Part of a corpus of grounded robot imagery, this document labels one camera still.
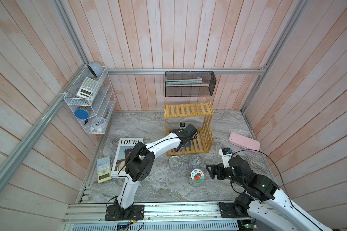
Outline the bamboo two-tier shelf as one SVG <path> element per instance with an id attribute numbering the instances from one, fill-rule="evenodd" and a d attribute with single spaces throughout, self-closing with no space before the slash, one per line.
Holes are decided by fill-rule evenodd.
<path id="1" fill-rule="evenodd" d="M 184 130 L 192 135 L 189 141 L 190 146 L 182 145 L 180 148 L 174 148 L 167 152 L 168 156 L 191 155 L 209 153 L 213 143 L 214 135 L 210 128 L 214 117 L 214 110 L 211 103 L 165 105 L 164 122 L 165 134 L 168 135 L 171 130 L 168 129 L 167 120 L 171 118 L 192 118 L 202 117 L 201 127 L 185 122 Z"/>

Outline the tomato lid seed jar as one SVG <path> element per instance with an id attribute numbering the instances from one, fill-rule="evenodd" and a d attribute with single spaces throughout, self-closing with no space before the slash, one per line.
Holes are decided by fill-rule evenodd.
<path id="1" fill-rule="evenodd" d="M 202 170 L 196 168 L 193 169 L 190 173 L 189 183 L 193 187 L 199 187 L 203 184 L 205 176 Z"/>

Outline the purple label tin can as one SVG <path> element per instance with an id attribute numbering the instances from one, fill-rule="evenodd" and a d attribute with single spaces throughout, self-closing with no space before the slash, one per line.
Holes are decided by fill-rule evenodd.
<path id="1" fill-rule="evenodd" d="M 200 166 L 201 164 L 201 157 L 198 155 L 191 155 L 189 159 L 189 169 L 193 170 Z"/>

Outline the white label tin can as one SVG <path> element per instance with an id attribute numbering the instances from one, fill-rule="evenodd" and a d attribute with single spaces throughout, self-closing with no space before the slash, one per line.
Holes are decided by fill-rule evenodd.
<path id="1" fill-rule="evenodd" d="M 168 166 L 172 171 L 178 171 L 181 167 L 181 159 L 178 156 L 172 156 L 168 160 Z"/>

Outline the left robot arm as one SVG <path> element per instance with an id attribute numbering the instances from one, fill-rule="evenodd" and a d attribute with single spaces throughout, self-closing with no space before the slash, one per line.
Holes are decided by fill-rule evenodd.
<path id="1" fill-rule="evenodd" d="M 140 185 L 151 172 L 155 158 L 175 150 L 178 151 L 196 138 L 197 129 L 189 124 L 185 128 L 173 130 L 166 137 L 155 142 L 143 144 L 138 142 L 126 158 L 125 164 L 119 171 L 125 172 L 121 193 L 113 197 L 114 203 L 106 204 L 105 221 L 137 221 L 144 219 L 144 205 L 134 205 L 134 197 Z"/>

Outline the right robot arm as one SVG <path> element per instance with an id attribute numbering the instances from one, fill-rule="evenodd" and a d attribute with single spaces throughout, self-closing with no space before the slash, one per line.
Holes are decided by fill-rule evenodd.
<path id="1" fill-rule="evenodd" d="M 234 202 L 219 202 L 223 218 L 250 217 L 276 231 L 328 231 L 325 226 L 298 206 L 269 177 L 256 174 L 240 156 L 228 163 L 207 165 L 212 179 L 229 180 L 244 189 Z"/>

